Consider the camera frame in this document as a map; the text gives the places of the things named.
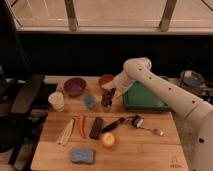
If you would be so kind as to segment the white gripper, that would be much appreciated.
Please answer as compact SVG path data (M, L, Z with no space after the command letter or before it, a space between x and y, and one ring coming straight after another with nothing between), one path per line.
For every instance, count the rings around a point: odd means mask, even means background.
M116 75L112 81L102 85L102 88L106 90L115 89L115 98L125 94L135 82L125 71L122 71Z

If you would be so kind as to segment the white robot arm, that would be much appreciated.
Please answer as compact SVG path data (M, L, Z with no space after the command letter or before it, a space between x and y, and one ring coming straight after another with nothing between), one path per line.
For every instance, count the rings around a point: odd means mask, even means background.
M192 171L213 171L213 105L155 75L151 67L152 63L146 57L128 59L122 72L105 83L103 88L115 88L119 94L124 94L135 81L144 84L197 128Z

